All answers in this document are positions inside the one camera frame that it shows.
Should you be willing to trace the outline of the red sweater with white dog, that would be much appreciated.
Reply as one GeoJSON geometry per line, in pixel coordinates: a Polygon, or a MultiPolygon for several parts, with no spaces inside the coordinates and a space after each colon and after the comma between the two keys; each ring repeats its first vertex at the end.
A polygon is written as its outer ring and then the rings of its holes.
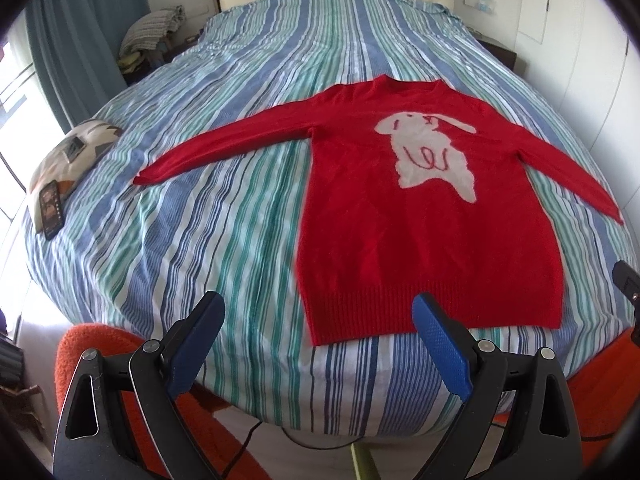
{"type": "Polygon", "coordinates": [[[620,220],[589,172],[486,102],[384,75],[203,132],[134,183],[294,140],[311,147],[295,267],[316,346],[408,333],[424,292],[469,328],[559,327],[561,252],[529,169],[620,220]]]}

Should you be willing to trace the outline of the orange fluffy rug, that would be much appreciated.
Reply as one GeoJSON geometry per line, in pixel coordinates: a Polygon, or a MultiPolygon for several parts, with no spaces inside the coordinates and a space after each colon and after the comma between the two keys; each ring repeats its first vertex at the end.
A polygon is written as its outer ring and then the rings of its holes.
{"type": "Polygon", "coordinates": [[[195,379],[223,325],[222,310],[198,307],[161,340],[71,328],[55,363],[55,478],[267,478],[215,418],[226,402],[195,379]]]}

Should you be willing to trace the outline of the yellow-green stick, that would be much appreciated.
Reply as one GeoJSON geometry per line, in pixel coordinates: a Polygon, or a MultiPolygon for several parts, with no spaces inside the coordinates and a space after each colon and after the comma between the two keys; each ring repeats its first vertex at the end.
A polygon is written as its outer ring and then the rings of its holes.
{"type": "Polygon", "coordinates": [[[354,442],[349,445],[349,451],[357,480],[381,480],[370,448],[365,443],[354,442]]]}

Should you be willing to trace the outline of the blue green striped bed cover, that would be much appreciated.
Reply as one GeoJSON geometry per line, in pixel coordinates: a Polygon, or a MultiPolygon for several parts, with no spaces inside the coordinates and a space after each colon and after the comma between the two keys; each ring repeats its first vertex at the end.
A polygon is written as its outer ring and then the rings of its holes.
{"type": "Polygon", "coordinates": [[[566,121],[443,6],[257,0],[215,15],[195,47],[100,109],[122,137],[70,196],[55,238],[24,221],[30,275],[70,322],[145,338],[184,318],[204,292],[219,292],[226,319],[201,381],[264,422],[351,437],[445,428],[459,403],[415,334],[310,342],[293,273],[307,142],[157,188],[132,184],[200,132],[382,74],[442,79],[598,169],[566,121]]]}

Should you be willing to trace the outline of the black smartphone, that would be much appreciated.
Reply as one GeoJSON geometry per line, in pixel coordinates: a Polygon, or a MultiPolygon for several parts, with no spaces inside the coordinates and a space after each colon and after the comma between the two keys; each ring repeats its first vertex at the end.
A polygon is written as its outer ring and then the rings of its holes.
{"type": "Polygon", "coordinates": [[[64,211],[58,181],[46,184],[39,194],[42,230],[46,240],[52,240],[64,226],[64,211]]]}

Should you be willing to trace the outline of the dark right nightstand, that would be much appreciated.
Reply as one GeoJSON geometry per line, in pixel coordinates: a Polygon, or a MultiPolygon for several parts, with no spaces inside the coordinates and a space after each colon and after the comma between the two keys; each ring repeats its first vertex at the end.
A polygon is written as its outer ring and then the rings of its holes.
{"type": "Polygon", "coordinates": [[[504,46],[498,40],[487,37],[485,35],[475,35],[474,38],[500,63],[502,63],[511,72],[514,72],[518,55],[515,51],[504,46]]]}

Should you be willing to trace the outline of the dark nightstand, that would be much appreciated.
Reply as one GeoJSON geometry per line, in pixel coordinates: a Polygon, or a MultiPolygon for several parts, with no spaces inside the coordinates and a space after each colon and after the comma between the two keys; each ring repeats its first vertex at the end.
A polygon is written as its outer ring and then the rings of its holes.
{"type": "Polygon", "coordinates": [[[502,63],[511,72],[514,72],[518,55],[515,51],[504,46],[498,40],[487,37],[485,35],[475,35],[474,38],[500,63],[502,63]]]}
{"type": "Polygon", "coordinates": [[[200,35],[186,37],[180,41],[165,37],[160,40],[155,50],[141,51],[134,65],[122,71],[126,85],[130,87],[149,76],[154,70],[170,63],[178,55],[194,47],[199,39],[200,35]]]}

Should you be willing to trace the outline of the patterned beige cushion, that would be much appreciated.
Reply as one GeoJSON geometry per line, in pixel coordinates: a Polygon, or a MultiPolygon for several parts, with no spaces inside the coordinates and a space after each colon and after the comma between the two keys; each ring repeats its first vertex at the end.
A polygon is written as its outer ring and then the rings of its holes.
{"type": "Polygon", "coordinates": [[[80,181],[117,143],[124,130],[99,119],[88,119],[76,126],[40,162],[32,174],[28,192],[28,210],[37,233],[42,231],[39,196],[52,181],[58,182],[62,203],[70,197],[80,181]]]}

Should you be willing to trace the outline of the dark left nightstand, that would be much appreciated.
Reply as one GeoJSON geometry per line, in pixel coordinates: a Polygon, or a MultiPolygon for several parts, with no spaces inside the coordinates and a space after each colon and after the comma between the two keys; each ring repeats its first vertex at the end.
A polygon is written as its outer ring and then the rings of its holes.
{"type": "Polygon", "coordinates": [[[200,35],[186,37],[180,41],[165,37],[160,40],[155,50],[141,51],[134,65],[122,71],[126,85],[130,87],[149,76],[154,70],[170,63],[178,55],[194,47],[199,39],[200,35]]]}

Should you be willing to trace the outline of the pile of folded striped laundry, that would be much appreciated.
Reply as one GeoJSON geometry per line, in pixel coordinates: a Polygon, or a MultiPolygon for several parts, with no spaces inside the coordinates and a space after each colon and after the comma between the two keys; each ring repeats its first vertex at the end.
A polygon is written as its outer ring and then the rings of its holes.
{"type": "Polygon", "coordinates": [[[119,47],[119,57],[155,50],[160,40],[173,35],[185,20],[183,6],[172,6],[143,15],[128,28],[119,47]]]}

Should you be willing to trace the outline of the teal curtain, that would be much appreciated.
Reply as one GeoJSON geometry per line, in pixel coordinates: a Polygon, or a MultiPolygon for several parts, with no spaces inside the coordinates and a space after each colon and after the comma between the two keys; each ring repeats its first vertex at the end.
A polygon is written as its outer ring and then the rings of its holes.
{"type": "Polygon", "coordinates": [[[63,132],[92,117],[127,88],[117,66],[127,30],[150,12],[148,0],[30,0],[30,53],[63,132]]]}

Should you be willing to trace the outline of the white wall socket panel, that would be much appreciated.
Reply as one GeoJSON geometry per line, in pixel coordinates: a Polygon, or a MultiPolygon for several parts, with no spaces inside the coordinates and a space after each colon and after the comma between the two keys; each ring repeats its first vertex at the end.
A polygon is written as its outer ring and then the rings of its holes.
{"type": "Polygon", "coordinates": [[[496,8],[495,0],[462,0],[465,6],[487,14],[494,14],[496,8]]]}

